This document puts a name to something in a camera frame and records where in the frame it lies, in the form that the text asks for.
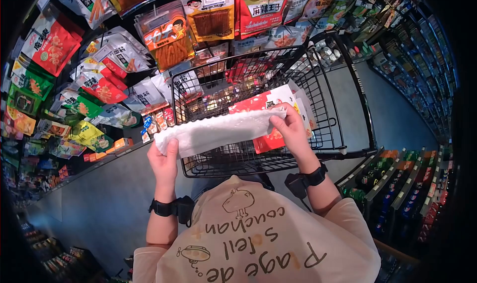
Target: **beige t-shirt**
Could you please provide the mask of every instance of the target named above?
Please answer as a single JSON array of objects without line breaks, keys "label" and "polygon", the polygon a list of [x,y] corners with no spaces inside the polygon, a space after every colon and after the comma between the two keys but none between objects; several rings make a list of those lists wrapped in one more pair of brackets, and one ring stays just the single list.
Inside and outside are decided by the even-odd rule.
[{"label": "beige t-shirt", "polygon": [[199,198],[169,250],[134,251],[133,282],[374,282],[380,265],[352,199],[321,217],[232,176]]}]

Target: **white towel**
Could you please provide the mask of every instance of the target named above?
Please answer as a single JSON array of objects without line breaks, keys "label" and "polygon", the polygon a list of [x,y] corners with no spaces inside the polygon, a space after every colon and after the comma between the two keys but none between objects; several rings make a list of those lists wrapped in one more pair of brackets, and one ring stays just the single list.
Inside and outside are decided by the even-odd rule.
[{"label": "white towel", "polygon": [[227,144],[269,135],[273,129],[269,119],[273,115],[284,119],[287,111],[279,107],[196,120],[155,133],[154,140],[159,151],[166,155],[170,139],[177,139],[178,157],[186,158]]}]

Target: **floor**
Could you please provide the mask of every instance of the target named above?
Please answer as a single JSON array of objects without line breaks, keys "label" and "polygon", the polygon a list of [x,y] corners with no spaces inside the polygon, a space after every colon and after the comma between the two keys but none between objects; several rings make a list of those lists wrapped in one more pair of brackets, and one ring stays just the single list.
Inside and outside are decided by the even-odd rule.
[{"label": "floor", "polygon": [[[437,149],[431,131],[411,105],[366,63],[356,65],[371,110],[378,146],[386,149]],[[347,151],[368,147],[364,115],[356,88],[348,69],[327,73],[339,112],[343,141]],[[330,92],[323,77],[319,78],[329,115],[332,110]],[[339,137],[334,127],[333,135]],[[146,152],[140,148],[73,181],[28,208],[30,222],[48,235],[58,238],[65,247],[89,249],[110,275],[127,266],[123,258],[145,245],[147,209],[151,203],[155,181]],[[362,159],[329,161],[332,180],[337,181]],[[285,188],[286,170],[269,173],[276,190],[295,203],[302,204]],[[193,180],[186,178],[179,167],[176,181],[178,197],[190,195]]]}]

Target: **hand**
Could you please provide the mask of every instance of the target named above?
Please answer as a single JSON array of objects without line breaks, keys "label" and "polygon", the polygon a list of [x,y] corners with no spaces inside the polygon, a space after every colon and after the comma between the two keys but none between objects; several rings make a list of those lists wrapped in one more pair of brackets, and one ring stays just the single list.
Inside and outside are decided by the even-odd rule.
[{"label": "hand", "polygon": [[287,109],[287,116],[285,119],[272,116],[270,118],[271,124],[283,136],[285,145],[295,157],[300,172],[313,173],[321,164],[310,148],[300,114],[288,103],[277,104],[271,108],[274,107],[285,107]]},{"label": "hand", "polygon": [[177,139],[171,139],[167,145],[167,156],[164,156],[156,144],[151,143],[151,147],[147,152],[149,164],[156,176],[156,185],[161,188],[173,188],[176,184],[177,177],[177,153],[179,150],[179,142]]}]

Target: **wire basket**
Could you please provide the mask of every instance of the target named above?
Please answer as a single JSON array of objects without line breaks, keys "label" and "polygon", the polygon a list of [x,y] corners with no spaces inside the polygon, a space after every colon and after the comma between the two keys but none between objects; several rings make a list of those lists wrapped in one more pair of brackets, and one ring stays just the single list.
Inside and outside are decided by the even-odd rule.
[{"label": "wire basket", "polygon": [[[333,33],[326,33],[323,37],[332,35]],[[338,46],[344,50],[341,42]],[[360,87],[358,93],[362,94],[361,103],[363,109],[366,107],[367,110],[365,117],[369,116],[368,132],[371,134],[369,149],[346,154],[346,145],[330,84],[324,67],[316,60],[318,56],[313,56],[313,53],[316,54],[316,50],[313,48],[306,50],[304,46],[269,49],[227,57],[175,74],[172,76],[172,94],[176,104],[174,112],[176,125],[229,114],[229,107],[235,103],[293,80],[305,90],[311,101],[317,127],[312,131],[309,144],[318,158],[329,160],[364,157],[376,147],[371,115],[367,109],[361,82],[352,70],[352,62],[343,52],[349,62],[352,76],[356,76],[357,89]],[[322,83],[317,77],[320,72],[323,73],[330,91],[331,104],[325,103]],[[181,161],[186,177],[203,178],[259,174],[297,167],[295,159],[286,147],[257,154],[251,140],[225,145],[183,158]]]}]

